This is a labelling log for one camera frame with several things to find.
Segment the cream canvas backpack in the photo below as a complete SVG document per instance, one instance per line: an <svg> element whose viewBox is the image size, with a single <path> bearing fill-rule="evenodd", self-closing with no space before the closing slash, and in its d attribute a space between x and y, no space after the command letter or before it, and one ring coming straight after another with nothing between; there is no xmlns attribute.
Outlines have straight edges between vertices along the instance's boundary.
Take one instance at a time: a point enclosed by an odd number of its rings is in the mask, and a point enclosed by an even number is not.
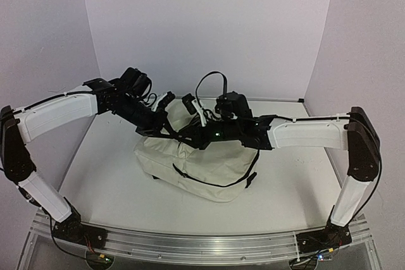
<svg viewBox="0 0 405 270"><path fill-rule="evenodd" d="M239 141L214 142L204 150L175 139L145 137L134 148L143 171L213 202L230 202L257 176L259 151Z"/></svg>

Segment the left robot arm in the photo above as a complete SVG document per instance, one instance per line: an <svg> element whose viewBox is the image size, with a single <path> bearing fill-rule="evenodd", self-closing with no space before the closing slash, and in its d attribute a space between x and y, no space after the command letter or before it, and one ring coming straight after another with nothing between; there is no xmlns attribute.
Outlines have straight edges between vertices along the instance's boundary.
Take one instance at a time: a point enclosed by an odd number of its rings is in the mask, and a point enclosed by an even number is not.
<svg viewBox="0 0 405 270"><path fill-rule="evenodd" d="M85 228L57 190L68 158L83 139L85 128L102 114L117 115L141 135L162 135L168 121L166 107L175 95L157 95L152 86L146 73L127 68L112 80L94 78L28 106L1 108L5 177L29 202L61 223L59 228L69 240L83 239Z"/></svg>

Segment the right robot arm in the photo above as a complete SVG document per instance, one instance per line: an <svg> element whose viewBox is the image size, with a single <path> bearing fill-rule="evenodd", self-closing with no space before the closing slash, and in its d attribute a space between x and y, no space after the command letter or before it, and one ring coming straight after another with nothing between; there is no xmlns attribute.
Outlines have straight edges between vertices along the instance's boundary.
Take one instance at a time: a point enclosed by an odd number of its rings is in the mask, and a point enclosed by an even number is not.
<svg viewBox="0 0 405 270"><path fill-rule="evenodd" d="M347 169L335 170L342 186L329 217L332 226L347 226L368 203L364 194L369 184L378 184L382 175L380 138L366 111L353 106L331 116L254 116L246 97L229 91L226 76L222 79L214 109L204 106L197 92L182 97L188 112L197 118L181 129L181 138L198 149L230 140L256 150L322 148L333 167L340 164L337 156L347 156Z"/></svg>

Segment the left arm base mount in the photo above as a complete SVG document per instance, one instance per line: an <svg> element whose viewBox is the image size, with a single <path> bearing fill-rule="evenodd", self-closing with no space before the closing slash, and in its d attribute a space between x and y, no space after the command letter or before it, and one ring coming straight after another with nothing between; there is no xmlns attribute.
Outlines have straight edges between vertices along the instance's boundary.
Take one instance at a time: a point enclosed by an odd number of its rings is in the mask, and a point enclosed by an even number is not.
<svg viewBox="0 0 405 270"><path fill-rule="evenodd" d="M58 240L86 246L94 253L105 247L108 232L104 228L84 224L81 215L73 206L71 214L62 222L55 221L51 228L51 236Z"/></svg>

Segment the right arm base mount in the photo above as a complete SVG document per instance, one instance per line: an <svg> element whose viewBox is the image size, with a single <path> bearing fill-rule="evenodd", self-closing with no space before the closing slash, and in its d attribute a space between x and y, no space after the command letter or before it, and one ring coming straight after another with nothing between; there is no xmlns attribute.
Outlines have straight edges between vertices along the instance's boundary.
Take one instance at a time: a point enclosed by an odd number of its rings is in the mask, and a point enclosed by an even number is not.
<svg viewBox="0 0 405 270"><path fill-rule="evenodd" d="M337 249L352 242L348 225L338 226L331 222L330 216L324 228L299 233L296 236L299 252L308 254L319 250Z"/></svg>

